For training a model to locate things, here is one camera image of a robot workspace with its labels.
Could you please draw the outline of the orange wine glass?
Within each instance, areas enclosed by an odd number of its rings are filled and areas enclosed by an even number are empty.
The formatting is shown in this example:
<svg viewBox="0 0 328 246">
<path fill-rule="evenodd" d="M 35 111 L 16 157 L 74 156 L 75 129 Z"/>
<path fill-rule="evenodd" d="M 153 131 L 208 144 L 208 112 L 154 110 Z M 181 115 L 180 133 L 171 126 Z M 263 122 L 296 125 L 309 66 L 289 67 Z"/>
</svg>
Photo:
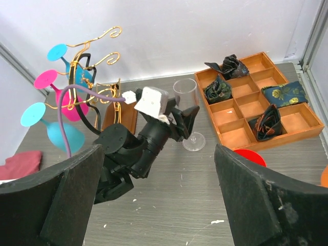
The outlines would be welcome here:
<svg viewBox="0 0 328 246">
<path fill-rule="evenodd" d="M 320 185 L 322 187 L 326 187 L 326 188 L 328 187 L 328 166 L 325 167 L 325 169 L 321 174 Z"/>
</svg>

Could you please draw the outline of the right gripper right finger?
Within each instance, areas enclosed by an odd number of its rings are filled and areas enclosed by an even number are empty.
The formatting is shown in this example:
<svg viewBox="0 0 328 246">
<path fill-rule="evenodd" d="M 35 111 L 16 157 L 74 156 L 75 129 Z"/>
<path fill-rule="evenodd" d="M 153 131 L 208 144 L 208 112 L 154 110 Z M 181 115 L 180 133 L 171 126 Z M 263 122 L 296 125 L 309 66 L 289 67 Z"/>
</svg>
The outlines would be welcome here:
<svg viewBox="0 0 328 246">
<path fill-rule="evenodd" d="M 327 245 L 327 188 L 220 144 L 214 160 L 234 245 Z"/>
</svg>

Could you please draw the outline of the clear wine glass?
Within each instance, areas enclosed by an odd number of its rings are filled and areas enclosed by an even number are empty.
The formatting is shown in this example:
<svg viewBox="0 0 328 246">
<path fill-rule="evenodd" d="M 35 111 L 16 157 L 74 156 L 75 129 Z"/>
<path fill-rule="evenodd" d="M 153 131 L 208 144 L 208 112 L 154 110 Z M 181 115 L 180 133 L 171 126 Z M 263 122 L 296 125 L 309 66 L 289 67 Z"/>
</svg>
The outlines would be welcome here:
<svg viewBox="0 0 328 246">
<path fill-rule="evenodd" d="M 174 83 L 173 90 L 176 105 L 182 112 L 184 124 L 189 135 L 187 139 L 182 141 L 182 145 L 188 151 L 199 151 L 205 146 L 206 140 L 201 133 L 193 131 L 195 118 L 200 109 L 197 83 L 191 78 L 180 79 Z"/>
</svg>

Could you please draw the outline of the gold wire glass rack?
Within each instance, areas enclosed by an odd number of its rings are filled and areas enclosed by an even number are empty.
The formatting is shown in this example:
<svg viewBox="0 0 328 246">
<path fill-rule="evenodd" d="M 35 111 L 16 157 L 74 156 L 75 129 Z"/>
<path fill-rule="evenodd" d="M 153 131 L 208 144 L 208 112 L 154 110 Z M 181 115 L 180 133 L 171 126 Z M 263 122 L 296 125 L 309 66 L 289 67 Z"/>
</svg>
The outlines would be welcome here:
<svg viewBox="0 0 328 246">
<path fill-rule="evenodd" d="M 101 125 L 101 114 L 96 106 L 97 103 L 103 105 L 110 104 L 111 101 L 97 98 L 91 95 L 92 92 L 95 92 L 99 95 L 109 96 L 113 98 L 121 97 L 121 80 L 110 84 L 100 84 L 97 83 L 97 66 L 103 62 L 107 65 L 113 65 L 120 59 L 120 53 L 112 52 L 101 58 L 94 64 L 90 63 L 91 53 L 87 51 L 91 47 L 91 43 L 97 40 L 102 39 L 106 35 L 109 35 L 110 38 L 117 38 L 121 35 L 122 28 L 120 26 L 114 26 L 106 30 L 99 37 L 78 43 L 78 44 L 65 44 L 68 46 L 68 50 L 64 55 L 65 60 L 70 63 L 70 72 L 68 84 L 69 85 L 78 85 L 75 83 L 75 74 L 76 68 L 78 65 L 82 69 L 88 70 L 92 75 L 91 82 L 88 79 L 83 78 L 86 81 L 88 88 L 82 86 L 82 88 L 73 88 L 69 89 L 67 92 L 62 93 L 61 90 L 54 88 L 53 90 L 56 93 L 56 106 L 47 106 L 54 110 L 60 110 L 60 112 L 66 116 L 70 121 L 79 121 L 81 120 L 84 125 L 94 134 L 99 135 L 103 131 Z M 59 72 L 57 70 L 50 70 L 50 78 L 56 79 L 58 75 L 67 76 L 66 66 L 65 72 Z"/>
</svg>

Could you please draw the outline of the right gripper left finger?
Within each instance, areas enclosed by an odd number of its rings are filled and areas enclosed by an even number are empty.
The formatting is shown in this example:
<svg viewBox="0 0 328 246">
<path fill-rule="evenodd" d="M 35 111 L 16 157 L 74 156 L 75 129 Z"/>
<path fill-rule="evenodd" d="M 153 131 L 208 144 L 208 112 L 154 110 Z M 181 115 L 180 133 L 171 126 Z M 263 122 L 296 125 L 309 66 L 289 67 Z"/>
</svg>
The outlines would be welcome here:
<svg viewBox="0 0 328 246">
<path fill-rule="evenodd" d="M 1 245 L 82 245 L 104 162 L 101 145 L 1 185 Z"/>
</svg>

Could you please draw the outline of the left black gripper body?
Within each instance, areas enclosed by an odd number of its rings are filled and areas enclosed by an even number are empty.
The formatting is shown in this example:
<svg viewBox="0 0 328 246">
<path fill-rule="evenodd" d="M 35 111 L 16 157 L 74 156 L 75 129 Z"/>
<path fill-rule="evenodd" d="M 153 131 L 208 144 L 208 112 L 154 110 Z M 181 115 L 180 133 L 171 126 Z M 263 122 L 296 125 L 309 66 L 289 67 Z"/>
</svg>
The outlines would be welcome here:
<svg viewBox="0 0 328 246">
<path fill-rule="evenodd" d="M 168 139 L 171 138 L 177 142 L 184 140 L 185 116 L 183 111 L 176 108 L 176 99 L 174 98 L 169 99 L 164 116 L 168 116 L 170 113 L 173 117 L 168 118 L 169 122 L 163 122 L 142 113 L 147 123 L 138 134 L 138 139 L 143 140 L 147 146 L 143 149 L 140 159 L 131 167 L 133 177 L 148 177 L 154 160 Z"/>
</svg>

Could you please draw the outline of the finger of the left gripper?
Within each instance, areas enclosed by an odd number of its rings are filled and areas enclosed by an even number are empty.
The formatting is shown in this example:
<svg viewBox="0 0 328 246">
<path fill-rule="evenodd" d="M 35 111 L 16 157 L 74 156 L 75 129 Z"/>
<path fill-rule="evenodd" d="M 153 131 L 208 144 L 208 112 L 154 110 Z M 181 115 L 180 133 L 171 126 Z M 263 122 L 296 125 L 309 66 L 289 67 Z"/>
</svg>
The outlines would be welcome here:
<svg viewBox="0 0 328 246">
<path fill-rule="evenodd" d="M 192 133 L 196 116 L 199 112 L 200 106 L 191 106 L 189 108 L 180 110 L 180 119 L 179 119 L 179 140 L 188 139 Z"/>
</svg>

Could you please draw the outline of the red wine glass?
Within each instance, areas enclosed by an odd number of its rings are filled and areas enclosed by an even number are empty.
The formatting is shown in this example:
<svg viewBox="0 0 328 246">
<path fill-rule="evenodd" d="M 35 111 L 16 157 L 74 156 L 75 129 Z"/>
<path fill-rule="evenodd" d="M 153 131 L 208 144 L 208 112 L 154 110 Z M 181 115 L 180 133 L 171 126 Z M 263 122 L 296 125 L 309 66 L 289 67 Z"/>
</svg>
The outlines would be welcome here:
<svg viewBox="0 0 328 246">
<path fill-rule="evenodd" d="M 263 159 L 263 157 L 255 151 L 248 150 L 248 149 L 237 149 L 234 152 L 241 155 L 241 156 L 243 156 L 244 158 L 254 162 L 254 163 L 257 163 L 257 164 L 261 165 L 261 166 L 264 166 L 264 167 L 267 166 L 267 164 L 266 164 L 265 160 Z"/>
</svg>

